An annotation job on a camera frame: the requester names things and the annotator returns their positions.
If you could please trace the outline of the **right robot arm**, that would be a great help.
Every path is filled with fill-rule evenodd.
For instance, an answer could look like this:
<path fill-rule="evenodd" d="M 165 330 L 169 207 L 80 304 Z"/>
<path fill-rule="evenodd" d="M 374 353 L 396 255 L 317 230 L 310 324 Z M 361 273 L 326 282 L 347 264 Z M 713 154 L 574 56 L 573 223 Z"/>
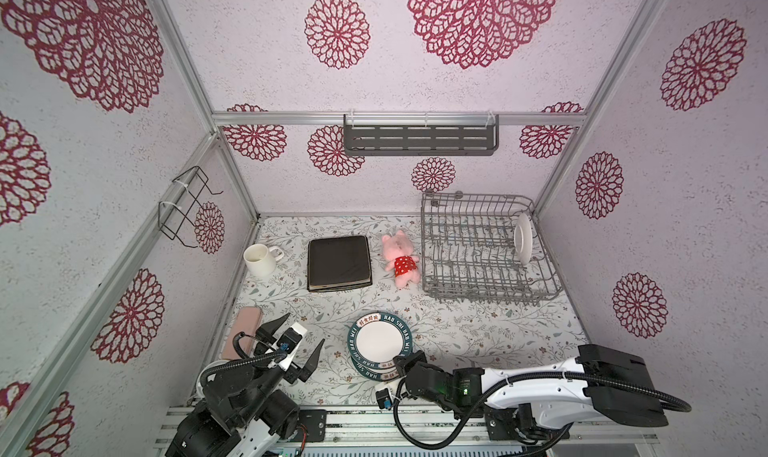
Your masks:
<path fill-rule="evenodd" d="M 458 420 L 497 421 L 519 441 L 534 442 L 567 424 L 607 418 L 629 427 L 665 427 L 665 402 L 656 396 L 645 361 L 586 344 L 577 356 L 526 369 L 463 368 L 445 371 L 423 352 L 396 360 L 399 379 L 376 393 L 382 409 L 411 398 Z"/>

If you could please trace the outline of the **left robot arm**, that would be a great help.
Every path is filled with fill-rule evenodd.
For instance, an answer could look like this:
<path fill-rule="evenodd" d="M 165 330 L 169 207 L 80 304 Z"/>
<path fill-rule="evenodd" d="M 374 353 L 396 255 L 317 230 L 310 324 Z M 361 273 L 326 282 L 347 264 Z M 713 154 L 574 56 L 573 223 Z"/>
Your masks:
<path fill-rule="evenodd" d="M 282 456 L 280 442 L 295 442 L 292 456 L 325 438 L 327 412 L 303 410 L 278 386 L 307 382 L 320 364 L 321 340 L 302 365 L 295 362 L 307 329 L 300 323 L 277 331 L 289 316 L 240 331 L 232 339 L 237 358 L 210 365 L 198 376 L 201 400 L 180 422 L 167 456 Z"/>

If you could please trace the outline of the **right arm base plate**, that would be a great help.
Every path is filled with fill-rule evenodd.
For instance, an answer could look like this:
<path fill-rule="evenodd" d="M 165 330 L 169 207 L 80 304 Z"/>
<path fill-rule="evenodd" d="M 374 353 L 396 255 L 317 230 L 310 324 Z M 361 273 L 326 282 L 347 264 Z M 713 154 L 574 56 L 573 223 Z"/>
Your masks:
<path fill-rule="evenodd" d="M 520 408 L 486 409 L 484 421 L 490 441 L 515 441 L 528 446 L 543 445 L 560 429 L 547 429 L 537 424 L 529 411 Z"/>

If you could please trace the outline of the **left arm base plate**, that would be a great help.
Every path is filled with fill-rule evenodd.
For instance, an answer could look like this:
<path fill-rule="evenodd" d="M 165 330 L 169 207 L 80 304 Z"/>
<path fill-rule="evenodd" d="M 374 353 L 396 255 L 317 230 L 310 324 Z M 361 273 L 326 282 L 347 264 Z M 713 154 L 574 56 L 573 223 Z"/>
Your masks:
<path fill-rule="evenodd" d="M 302 409 L 298 413 L 297 426 L 289 442 L 319 443 L 325 441 L 328 411 L 326 409 Z"/>

